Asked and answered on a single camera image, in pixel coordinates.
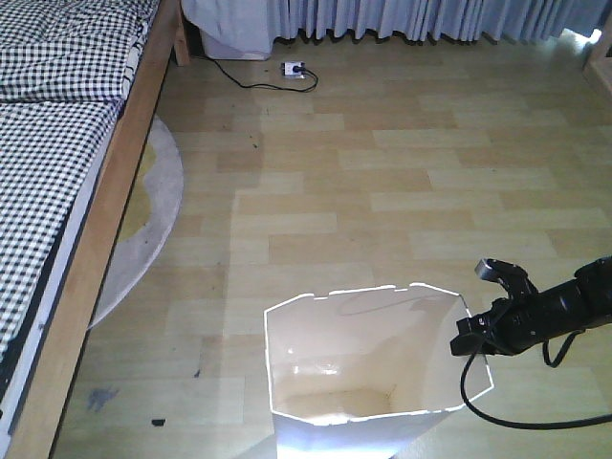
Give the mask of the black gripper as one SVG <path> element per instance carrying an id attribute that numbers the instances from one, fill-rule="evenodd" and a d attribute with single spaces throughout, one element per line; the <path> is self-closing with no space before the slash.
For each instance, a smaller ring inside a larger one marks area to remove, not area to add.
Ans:
<path id="1" fill-rule="evenodd" d="M 554 296 L 551 288 L 521 298 L 496 299 L 489 311 L 456 322 L 458 335 L 450 341 L 450 353 L 514 356 L 552 339 Z"/>

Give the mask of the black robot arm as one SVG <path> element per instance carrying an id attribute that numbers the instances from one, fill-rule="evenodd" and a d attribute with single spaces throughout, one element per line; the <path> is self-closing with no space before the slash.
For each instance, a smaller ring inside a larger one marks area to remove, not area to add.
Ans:
<path id="1" fill-rule="evenodd" d="M 453 356 L 473 352 L 514 356 L 536 344 L 611 322 L 611 258 L 579 268 L 574 278 L 539 291 L 521 267 L 484 258 L 475 268 L 486 281 L 508 293 L 482 314 L 456 322 L 458 335 L 450 341 Z"/>

